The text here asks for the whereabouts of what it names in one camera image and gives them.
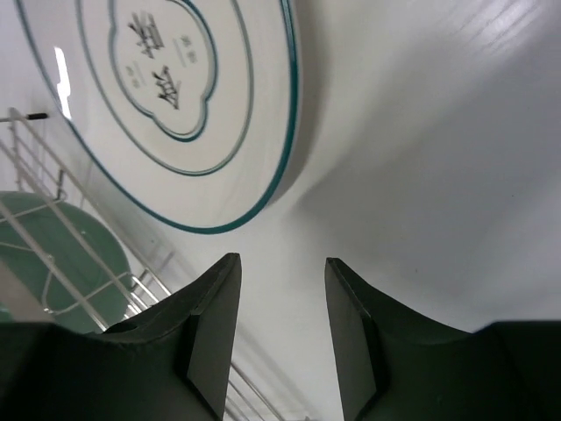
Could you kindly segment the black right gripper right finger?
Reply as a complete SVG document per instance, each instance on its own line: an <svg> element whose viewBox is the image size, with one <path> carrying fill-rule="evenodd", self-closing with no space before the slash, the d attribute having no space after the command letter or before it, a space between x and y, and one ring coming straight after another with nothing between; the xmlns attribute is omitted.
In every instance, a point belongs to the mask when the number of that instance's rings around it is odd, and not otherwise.
<svg viewBox="0 0 561 421"><path fill-rule="evenodd" d="M338 258L324 271L347 420L557 420L560 323L464 332L412 310Z"/></svg>

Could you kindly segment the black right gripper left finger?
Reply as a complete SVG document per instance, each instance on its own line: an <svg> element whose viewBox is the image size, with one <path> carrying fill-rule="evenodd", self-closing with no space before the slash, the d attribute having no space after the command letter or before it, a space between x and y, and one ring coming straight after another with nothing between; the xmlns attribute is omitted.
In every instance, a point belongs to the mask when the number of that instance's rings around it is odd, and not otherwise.
<svg viewBox="0 0 561 421"><path fill-rule="evenodd" d="M241 281L240 256L227 253L106 332L2 324L2 419L221 419Z"/></svg>

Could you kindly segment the small green patterned plate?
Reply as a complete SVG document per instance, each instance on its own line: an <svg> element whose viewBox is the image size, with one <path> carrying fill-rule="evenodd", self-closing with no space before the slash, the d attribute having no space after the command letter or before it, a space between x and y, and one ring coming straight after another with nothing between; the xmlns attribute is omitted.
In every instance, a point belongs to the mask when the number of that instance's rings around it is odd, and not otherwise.
<svg viewBox="0 0 561 421"><path fill-rule="evenodd" d="M46 202L27 192L3 191L1 202L108 325L124 319L129 302ZM131 269L124 249L96 218L72 204L56 206L127 289ZM60 325L81 333L101 328L9 222L1 223L1 260Z"/></svg>

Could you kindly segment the white plate with teal rim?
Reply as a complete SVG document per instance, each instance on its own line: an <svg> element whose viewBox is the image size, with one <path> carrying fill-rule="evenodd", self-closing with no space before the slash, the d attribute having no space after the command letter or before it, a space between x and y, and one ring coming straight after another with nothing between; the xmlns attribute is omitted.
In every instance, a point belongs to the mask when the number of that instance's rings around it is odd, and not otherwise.
<svg viewBox="0 0 561 421"><path fill-rule="evenodd" d="M290 1L18 1L39 72L85 152L165 225L247 224L301 114Z"/></svg>

